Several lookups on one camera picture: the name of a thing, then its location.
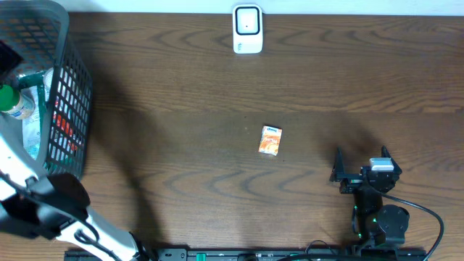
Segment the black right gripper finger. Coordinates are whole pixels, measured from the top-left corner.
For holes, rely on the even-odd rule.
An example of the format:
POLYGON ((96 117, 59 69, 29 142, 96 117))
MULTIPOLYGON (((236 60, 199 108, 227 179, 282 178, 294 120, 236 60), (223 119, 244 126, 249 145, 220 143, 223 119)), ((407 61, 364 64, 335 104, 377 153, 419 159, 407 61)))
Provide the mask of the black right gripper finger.
POLYGON ((389 158, 389 159, 392 158, 392 156, 390 155, 389 150, 386 148, 386 146, 381 147, 381 156, 383 158, 389 158))
POLYGON ((333 175, 345 174, 343 157, 342 157, 341 149, 339 147, 336 150, 336 156, 335 156, 335 162, 333 164, 332 174, 333 175))

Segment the orange tissue pack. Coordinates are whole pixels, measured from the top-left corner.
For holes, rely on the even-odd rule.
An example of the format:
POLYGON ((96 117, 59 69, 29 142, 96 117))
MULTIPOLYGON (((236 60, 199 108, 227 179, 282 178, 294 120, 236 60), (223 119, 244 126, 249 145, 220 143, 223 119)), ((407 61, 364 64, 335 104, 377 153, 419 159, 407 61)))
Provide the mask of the orange tissue pack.
POLYGON ((283 131, 280 128, 264 126, 258 152, 276 156, 278 154, 283 131))

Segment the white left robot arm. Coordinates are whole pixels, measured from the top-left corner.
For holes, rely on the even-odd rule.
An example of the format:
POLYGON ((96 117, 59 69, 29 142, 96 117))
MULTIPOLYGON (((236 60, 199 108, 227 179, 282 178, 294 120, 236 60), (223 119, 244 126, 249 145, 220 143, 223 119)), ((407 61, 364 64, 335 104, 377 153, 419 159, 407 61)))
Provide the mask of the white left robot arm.
POLYGON ((74 244, 100 260, 156 260, 132 233, 116 228, 90 204, 82 183, 63 168, 68 151, 46 146, 51 167, 39 163, 17 138, 1 136, 1 231, 29 239, 74 244))

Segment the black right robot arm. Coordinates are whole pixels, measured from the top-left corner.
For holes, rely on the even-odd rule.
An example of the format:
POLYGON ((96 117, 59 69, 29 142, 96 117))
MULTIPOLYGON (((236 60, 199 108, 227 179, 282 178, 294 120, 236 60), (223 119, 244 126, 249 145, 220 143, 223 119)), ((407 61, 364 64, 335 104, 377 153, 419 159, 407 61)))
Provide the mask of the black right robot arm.
POLYGON ((345 171, 341 150, 338 149, 330 181, 339 183, 339 192, 352 194, 352 230, 365 247, 397 247, 405 242, 410 214, 394 204, 384 204, 383 196, 392 190, 402 169, 385 146, 381 156, 369 159, 358 173, 345 171))

